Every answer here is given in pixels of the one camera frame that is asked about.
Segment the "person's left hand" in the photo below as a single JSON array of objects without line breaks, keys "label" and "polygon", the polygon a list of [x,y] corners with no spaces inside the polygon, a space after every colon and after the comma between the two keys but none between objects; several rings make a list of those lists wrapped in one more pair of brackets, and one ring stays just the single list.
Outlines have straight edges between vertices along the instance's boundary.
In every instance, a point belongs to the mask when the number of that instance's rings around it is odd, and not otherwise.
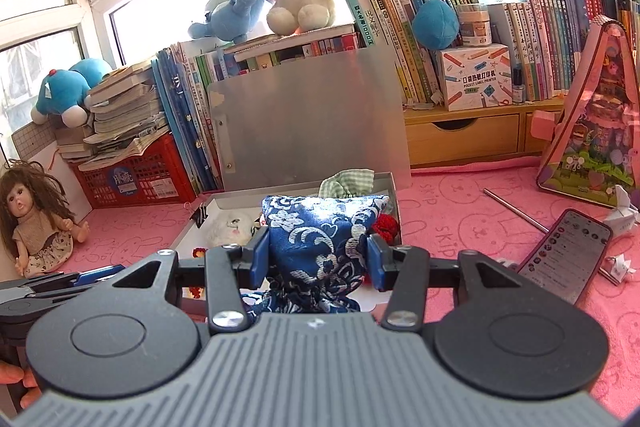
[{"label": "person's left hand", "polygon": [[22,409],[30,407],[42,395],[31,369],[0,361],[0,381],[2,385],[22,384],[27,389],[20,402]]}]

